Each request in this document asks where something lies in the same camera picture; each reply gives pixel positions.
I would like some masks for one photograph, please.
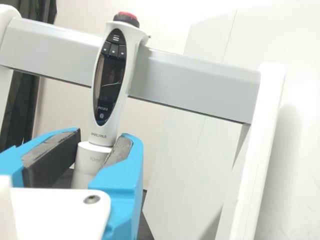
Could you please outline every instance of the white wall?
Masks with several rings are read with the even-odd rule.
[[[182,54],[190,25],[208,17],[221,15],[238,6],[270,0],[58,0],[55,24],[102,36],[106,21],[119,11],[135,14],[140,28],[151,35],[148,46]],[[80,127],[82,139],[89,133],[90,90],[88,88],[45,79],[40,84],[34,136],[68,127]],[[150,174],[164,122],[172,109],[128,99],[121,117],[119,133],[128,132],[144,143],[144,187]]]
[[[272,7],[240,9],[221,59],[253,70],[274,61],[288,70],[256,240],[320,239],[319,12],[315,0],[277,0]],[[229,18],[206,20],[198,33],[208,32],[209,26],[223,28]]]

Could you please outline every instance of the white plastic base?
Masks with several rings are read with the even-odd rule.
[[[10,192],[19,240],[102,239],[111,209],[110,197],[103,191],[11,188]],[[85,203],[89,196],[99,201]],[[13,238],[0,233],[0,239]]]
[[[88,141],[78,143],[71,187],[87,189],[88,183],[101,169],[112,147],[94,145]]]
[[[11,186],[11,177],[0,175],[0,239],[17,240],[15,215],[10,194]]]

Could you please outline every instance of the clamp jaw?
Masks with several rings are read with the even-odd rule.
[[[38,187],[49,188],[75,161],[78,142],[80,142],[80,130],[68,128],[41,135],[19,147],[13,146],[0,153],[0,175],[11,177],[15,191],[19,191],[22,187],[26,192]],[[100,239],[136,239],[143,196],[143,143],[141,140],[130,134],[122,134],[96,177],[89,183],[88,189],[103,191],[109,196],[111,202],[110,213],[105,214],[107,218],[104,218],[105,223],[102,224],[105,228]],[[41,190],[43,194],[40,197],[37,195],[36,201],[41,202],[41,196],[45,199],[46,193],[53,191],[50,188]],[[61,191],[72,194],[84,190],[61,189]],[[28,217],[33,224],[43,221],[37,219],[36,214]]]

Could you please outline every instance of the white panel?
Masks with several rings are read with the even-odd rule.
[[[10,191],[19,240],[100,240],[103,236],[111,209],[110,197],[103,191],[41,188]],[[89,196],[97,196],[99,201],[86,204],[84,200]]]
[[[287,65],[255,239],[320,239],[320,2],[239,10],[224,62]]]
[[[221,63],[237,11],[191,25],[184,55]]]
[[[214,238],[240,131],[234,122],[171,114],[143,206],[156,240]]]

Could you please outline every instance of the gray surface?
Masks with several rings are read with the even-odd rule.
[[[21,160],[25,168],[29,168],[34,161],[37,161],[41,155],[49,152],[51,149],[55,148],[62,140],[76,134],[75,131],[66,131],[49,137],[47,140],[41,144],[33,147],[25,155],[22,156]]]
[[[14,18],[0,48],[0,64],[18,71],[90,86],[104,39],[52,24]]]
[[[0,65],[91,87],[102,42],[92,34],[15,18],[3,38]],[[259,85],[256,71],[141,45],[129,96],[250,124]]]
[[[129,96],[250,124],[260,74],[140,46]]]
[[[114,146],[112,147],[111,152],[106,157],[102,165],[102,168],[109,167],[112,164],[116,164],[118,162],[125,160],[130,153],[132,144],[133,143],[129,138],[124,136],[119,136]]]

